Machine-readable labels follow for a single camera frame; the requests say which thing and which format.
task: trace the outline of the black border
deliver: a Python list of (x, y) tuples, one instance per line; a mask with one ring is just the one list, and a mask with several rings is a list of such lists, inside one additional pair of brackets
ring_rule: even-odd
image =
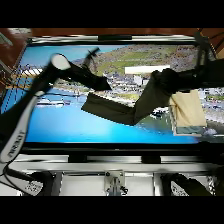
[[(19, 62), (27, 47), (38, 46), (64, 46), (64, 45), (125, 45), (125, 44), (154, 44), (154, 45), (191, 45), (198, 46), (195, 41), (119, 41), (118, 40), (96, 40), (96, 41), (71, 41), (71, 42), (44, 42), (32, 43), (28, 41)], [(193, 143), (193, 144), (144, 144), (144, 143), (40, 143), (25, 142), (21, 153), (30, 155), (63, 155), (63, 154), (88, 154), (88, 155), (201, 155), (211, 150), (211, 145), (216, 150), (214, 153), (220, 153), (221, 143)]]

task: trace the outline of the metal bracket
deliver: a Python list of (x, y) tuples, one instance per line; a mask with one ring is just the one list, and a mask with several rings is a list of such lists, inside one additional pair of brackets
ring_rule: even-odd
[(105, 172), (104, 190), (107, 196), (126, 195), (125, 173), (123, 170), (109, 170)]

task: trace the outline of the green vegetation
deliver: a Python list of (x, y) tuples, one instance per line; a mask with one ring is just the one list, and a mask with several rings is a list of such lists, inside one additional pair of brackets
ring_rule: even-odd
[(214, 100), (224, 100), (224, 96), (220, 96), (220, 95), (209, 95), (206, 97), (206, 100), (211, 100), (211, 99), (214, 99)]
[(138, 94), (131, 94), (131, 93), (116, 93), (114, 95), (128, 100), (138, 100), (139, 98)]

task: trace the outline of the beige cloth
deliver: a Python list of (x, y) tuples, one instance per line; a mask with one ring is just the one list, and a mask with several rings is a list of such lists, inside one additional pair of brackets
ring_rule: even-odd
[(201, 136), (203, 127), (207, 124), (198, 90), (173, 94), (169, 105), (174, 135)]

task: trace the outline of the television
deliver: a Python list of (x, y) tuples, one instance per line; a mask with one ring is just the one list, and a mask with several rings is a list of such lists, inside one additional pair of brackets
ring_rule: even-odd
[[(40, 74), (54, 53), (60, 53), (80, 66), (89, 51), (100, 51), (90, 64), (90, 70), (98, 76), (106, 76), (112, 91), (100, 96), (133, 106), (140, 97), (153, 70), (171, 68), (175, 71), (193, 69), (197, 61), (198, 47), (194, 44), (153, 44), (142, 42), (82, 42), (60, 45), (27, 46), (12, 79), (16, 85), (8, 87), (1, 113), (11, 108), (26, 92), (32, 80)], [(210, 60), (215, 60), (210, 52)], [(148, 148), (154, 144), (188, 144), (202, 141), (224, 142), (224, 98), (222, 89), (200, 89), (200, 100), (207, 119), (202, 137), (174, 136), (169, 110), (163, 108), (160, 117), (152, 114), (135, 126), (119, 124), (81, 110), (89, 92), (94, 92), (76, 82), (59, 79), (52, 89), (40, 97), (28, 127), (25, 146), (47, 145), (135, 145)]]

